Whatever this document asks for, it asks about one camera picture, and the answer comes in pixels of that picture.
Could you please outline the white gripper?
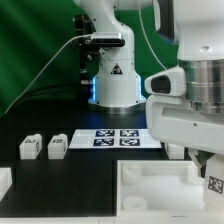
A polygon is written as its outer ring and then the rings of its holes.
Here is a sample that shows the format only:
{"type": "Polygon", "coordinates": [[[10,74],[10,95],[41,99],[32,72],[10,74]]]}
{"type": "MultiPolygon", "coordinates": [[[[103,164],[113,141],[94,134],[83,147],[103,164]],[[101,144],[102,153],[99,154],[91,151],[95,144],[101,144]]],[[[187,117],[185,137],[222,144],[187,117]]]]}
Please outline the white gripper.
{"type": "Polygon", "coordinates": [[[189,148],[199,177],[205,176],[213,153],[224,155],[224,115],[197,112],[183,98],[152,95],[146,102],[146,122],[154,139],[189,148]]]}

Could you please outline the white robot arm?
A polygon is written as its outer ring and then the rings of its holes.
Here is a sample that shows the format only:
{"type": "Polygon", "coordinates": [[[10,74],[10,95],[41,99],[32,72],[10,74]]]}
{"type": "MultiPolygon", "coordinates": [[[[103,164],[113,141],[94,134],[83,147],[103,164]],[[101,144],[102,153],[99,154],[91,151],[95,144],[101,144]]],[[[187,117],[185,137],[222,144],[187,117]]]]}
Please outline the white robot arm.
{"type": "Polygon", "coordinates": [[[224,175],[224,0],[73,0],[93,22],[90,43],[100,48],[90,103],[124,111],[146,103],[155,139],[210,152],[206,174],[224,175]],[[134,67],[134,34],[117,21],[116,10],[154,8],[156,31],[178,44],[178,65],[145,80],[141,97],[134,67]]]}

